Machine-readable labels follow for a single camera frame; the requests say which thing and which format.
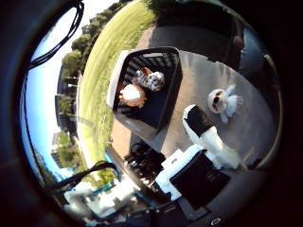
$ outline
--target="dark basket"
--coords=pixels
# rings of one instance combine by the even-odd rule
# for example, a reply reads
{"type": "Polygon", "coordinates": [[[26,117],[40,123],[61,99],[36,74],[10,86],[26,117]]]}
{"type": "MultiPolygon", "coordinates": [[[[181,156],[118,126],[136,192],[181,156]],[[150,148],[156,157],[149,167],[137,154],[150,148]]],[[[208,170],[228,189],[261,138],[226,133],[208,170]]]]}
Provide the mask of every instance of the dark basket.
{"type": "Polygon", "coordinates": [[[113,112],[116,119],[138,136],[151,140],[169,122],[182,80],[179,51],[158,47],[131,52],[124,60],[116,86],[113,112]],[[119,92],[132,83],[135,71],[148,67],[165,75],[165,87],[158,92],[144,89],[147,101],[142,108],[119,102],[119,92]]]}

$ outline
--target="wire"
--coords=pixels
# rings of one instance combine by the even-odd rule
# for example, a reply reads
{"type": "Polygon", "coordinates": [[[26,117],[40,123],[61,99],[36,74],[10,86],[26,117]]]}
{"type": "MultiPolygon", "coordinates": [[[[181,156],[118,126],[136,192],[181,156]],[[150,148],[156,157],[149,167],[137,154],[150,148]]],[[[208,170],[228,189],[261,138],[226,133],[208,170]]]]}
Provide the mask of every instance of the wire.
{"type": "Polygon", "coordinates": [[[82,171],[80,173],[76,173],[75,175],[73,175],[70,178],[62,180],[62,181],[60,181],[58,183],[54,183],[52,185],[48,185],[47,189],[49,189],[49,190],[57,190],[57,189],[62,189],[63,188],[63,190],[66,191],[68,189],[71,189],[71,188],[75,187],[87,174],[89,174],[91,172],[94,172],[94,171],[97,171],[97,170],[102,170],[104,168],[111,168],[111,169],[113,169],[116,172],[117,179],[119,181],[121,181],[121,175],[120,175],[119,171],[117,170],[115,164],[107,163],[107,162],[100,162],[97,165],[94,165],[93,167],[91,167],[91,168],[89,168],[87,170],[84,170],[84,171],[82,171]]]}
{"type": "Polygon", "coordinates": [[[80,21],[84,12],[84,3],[82,3],[81,1],[82,0],[75,1],[75,5],[73,7],[76,8],[77,12],[72,22],[72,25],[68,30],[67,35],[48,52],[31,61],[28,69],[35,68],[50,60],[57,53],[57,51],[75,34],[77,28],[80,25],[80,21]]]}

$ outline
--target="stuffed toy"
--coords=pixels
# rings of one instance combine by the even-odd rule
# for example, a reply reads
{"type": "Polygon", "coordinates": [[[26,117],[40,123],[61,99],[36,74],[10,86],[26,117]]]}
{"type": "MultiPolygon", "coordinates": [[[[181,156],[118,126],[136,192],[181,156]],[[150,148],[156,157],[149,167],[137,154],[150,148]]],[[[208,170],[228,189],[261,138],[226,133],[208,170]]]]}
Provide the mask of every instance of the stuffed toy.
{"type": "Polygon", "coordinates": [[[122,103],[130,107],[142,108],[146,100],[146,95],[140,86],[129,84],[120,91],[119,98],[122,103]]]}
{"type": "Polygon", "coordinates": [[[214,114],[220,114],[223,123],[228,122],[240,105],[243,104],[241,96],[233,95],[236,84],[231,84],[226,90],[215,89],[207,98],[207,106],[214,114]]]}
{"type": "Polygon", "coordinates": [[[158,92],[164,87],[165,78],[163,73],[153,73],[149,68],[144,67],[136,71],[136,76],[132,78],[132,83],[158,92]]]}

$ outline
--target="table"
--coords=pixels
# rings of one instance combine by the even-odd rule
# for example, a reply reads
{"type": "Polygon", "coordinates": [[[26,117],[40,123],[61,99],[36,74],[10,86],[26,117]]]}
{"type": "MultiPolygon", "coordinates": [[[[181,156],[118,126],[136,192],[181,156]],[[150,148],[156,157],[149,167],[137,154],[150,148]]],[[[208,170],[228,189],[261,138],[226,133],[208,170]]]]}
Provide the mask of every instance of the table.
{"type": "Polygon", "coordinates": [[[260,92],[243,76],[220,62],[209,61],[207,57],[180,50],[183,79],[169,124],[151,141],[152,148],[170,156],[178,148],[187,149],[190,142],[182,124],[183,110],[190,104],[197,104],[215,122],[222,140],[247,164],[263,158],[274,143],[276,130],[272,113],[260,92]],[[237,85],[235,94],[242,96],[244,103],[240,114],[235,113],[227,124],[219,114],[207,108],[206,98],[216,89],[237,85]]]}

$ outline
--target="lawn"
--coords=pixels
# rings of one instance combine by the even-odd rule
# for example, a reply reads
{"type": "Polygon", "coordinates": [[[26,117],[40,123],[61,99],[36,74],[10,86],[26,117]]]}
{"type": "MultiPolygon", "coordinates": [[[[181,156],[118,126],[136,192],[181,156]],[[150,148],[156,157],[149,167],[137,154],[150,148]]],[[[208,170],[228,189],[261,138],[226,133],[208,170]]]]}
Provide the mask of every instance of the lawn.
{"type": "Polygon", "coordinates": [[[112,130],[113,117],[105,100],[117,57],[121,50],[136,47],[154,17],[143,0],[129,3],[102,30],[86,63],[79,116],[91,124],[79,123],[79,137],[94,162],[104,159],[103,151],[112,130]]]}

